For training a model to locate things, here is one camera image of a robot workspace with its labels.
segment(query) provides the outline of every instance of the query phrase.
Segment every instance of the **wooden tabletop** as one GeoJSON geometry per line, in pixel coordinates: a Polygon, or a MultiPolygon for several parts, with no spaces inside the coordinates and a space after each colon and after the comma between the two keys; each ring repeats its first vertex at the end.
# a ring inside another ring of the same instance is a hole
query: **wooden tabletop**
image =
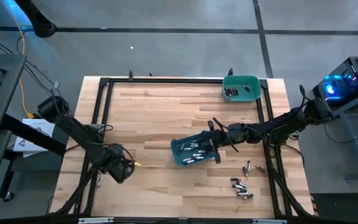
{"type": "MultiPolygon", "coordinates": [[[[83,124],[91,122],[99,79],[84,78],[75,112],[83,124]]],[[[284,81],[268,79],[268,86],[274,115],[289,111],[284,81]]],[[[173,161],[170,141],[208,130],[207,120],[212,117],[226,125],[259,122],[256,103],[227,104],[221,88],[216,84],[115,83],[108,118],[114,130],[106,132],[104,142],[121,143],[142,166],[136,167],[123,184],[117,184],[108,174],[99,174],[104,181],[96,189],[92,216],[273,218],[267,173],[254,168],[266,167],[261,144],[238,144],[239,153],[231,147],[219,148],[220,164],[211,159],[178,167],[173,161]],[[244,177],[241,167],[248,160],[252,168],[244,177]],[[230,177],[241,178],[254,198],[237,197],[230,177]]],[[[298,148],[295,141],[287,143],[298,148]]],[[[75,144],[70,139],[67,147],[75,144]]],[[[58,210],[78,185],[84,154],[80,147],[65,154],[51,212],[58,210]]],[[[288,188],[313,214],[301,157],[283,146],[282,159],[288,188]]],[[[82,207],[88,189],[85,192],[82,207]]],[[[280,208],[285,212],[282,193],[277,192],[280,208]]]]}

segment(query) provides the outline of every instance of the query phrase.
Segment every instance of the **concrete floor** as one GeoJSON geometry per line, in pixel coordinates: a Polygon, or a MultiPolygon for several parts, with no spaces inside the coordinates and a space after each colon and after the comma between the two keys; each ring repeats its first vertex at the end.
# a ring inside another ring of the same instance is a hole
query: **concrete floor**
{"type": "MultiPolygon", "coordinates": [[[[34,2],[59,27],[258,28],[253,0],[34,2]]],[[[266,30],[358,30],[358,0],[259,0],[259,6],[266,30]]],[[[28,25],[11,7],[19,23],[28,25]]],[[[0,5],[0,26],[13,25],[0,5]]],[[[0,42],[14,50],[18,36],[0,31],[0,42]]],[[[28,32],[25,36],[29,61],[59,81],[73,110],[85,75],[127,75],[131,69],[134,75],[223,77],[232,67],[235,75],[267,77],[259,34],[58,32],[41,39],[28,32]]],[[[299,84],[311,90],[347,57],[358,56],[358,35],[266,35],[266,43],[273,76],[285,80],[292,107],[301,101],[299,84]]],[[[22,81],[27,107],[36,111],[47,96],[26,72],[22,81]]],[[[20,102],[17,88],[8,109],[16,118],[24,117],[20,102]]],[[[349,139],[336,124],[328,127],[336,139],[349,139]]],[[[343,178],[358,170],[348,144],[330,141],[322,126],[308,127],[299,143],[310,192],[358,192],[358,181],[348,184],[343,178]]],[[[0,218],[45,214],[57,177],[15,174],[11,189],[16,198],[9,203],[0,200],[0,218]]]]}

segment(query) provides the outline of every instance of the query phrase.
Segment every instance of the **teal plastic tray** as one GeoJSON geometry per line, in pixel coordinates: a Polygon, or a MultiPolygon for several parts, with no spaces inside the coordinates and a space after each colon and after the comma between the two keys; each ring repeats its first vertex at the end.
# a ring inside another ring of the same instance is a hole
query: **teal plastic tray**
{"type": "Polygon", "coordinates": [[[250,103],[260,97],[260,83],[257,77],[230,75],[223,78],[223,99],[227,103],[250,103]],[[228,97],[224,94],[224,89],[237,88],[239,94],[237,96],[228,97]]]}
{"type": "Polygon", "coordinates": [[[193,157],[193,154],[198,153],[198,150],[205,150],[205,149],[200,148],[200,149],[197,149],[197,151],[179,152],[182,144],[189,144],[189,143],[193,142],[194,140],[205,141],[205,137],[206,137],[207,134],[208,134],[207,131],[202,131],[199,134],[195,134],[195,135],[192,135],[192,136],[187,137],[187,138],[183,138],[183,139],[179,139],[179,140],[176,140],[176,139],[172,140],[171,141],[171,150],[172,150],[172,155],[173,155],[173,158],[175,160],[175,163],[178,164],[179,166],[190,166],[190,165],[205,161],[207,159],[213,158],[214,153],[209,151],[209,152],[203,154],[204,159],[197,160],[197,161],[195,161],[194,163],[191,163],[191,164],[185,164],[183,162],[184,159],[191,158],[191,157],[193,157]]]}

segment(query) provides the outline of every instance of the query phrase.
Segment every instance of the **white paper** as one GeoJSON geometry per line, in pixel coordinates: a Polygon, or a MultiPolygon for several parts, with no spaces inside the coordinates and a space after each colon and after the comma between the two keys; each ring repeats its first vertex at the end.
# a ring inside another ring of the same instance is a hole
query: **white paper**
{"type": "MultiPolygon", "coordinates": [[[[53,129],[55,128],[55,124],[51,124],[44,119],[23,119],[22,122],[39,130],[41,134],[48,134],[48,136],[52,136],[53,129]]],[[[30,141],[17,137],[13,151],[23,152],[23,156],[27,157],[47,150],[30,141]]]]}

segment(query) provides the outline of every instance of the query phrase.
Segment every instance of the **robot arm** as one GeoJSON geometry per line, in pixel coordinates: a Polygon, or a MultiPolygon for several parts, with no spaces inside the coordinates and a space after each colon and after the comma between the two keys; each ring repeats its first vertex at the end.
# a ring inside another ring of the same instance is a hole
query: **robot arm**
{"type": "MultiPolygon", "coordinates": [[[[213,118],[220,129],[210,131],[208,133],[208,138],[214,143],[213,146],[215,147],[214,150],[216,152],[218,152],[219,147],[228,145],[232,146],[238,152],[234,146],[235,144],[243,142],[257,144],[262,141],[264,144],[267,144],[267,147],[264,147],[265,155],[270,155],[270,148],[272,146],[279,146],[281,143],[285,142],[291,133],[294,133],[295,131],[300,132],[309,124],[319,125],[331,120],[331,110],[324,100],[310,100],[305,105],[306,108],[304,111],[302,110],[302,107],[293,108],[289,112],[262,124],[235,123],[225,127],[216,118],[213,118]]],[[[311,217],[311,215],[296,201],[295,197],[274,168],[271,159],[267,159],[266,166],[268,174],[276,181],[298,216],[311,217]]]]}

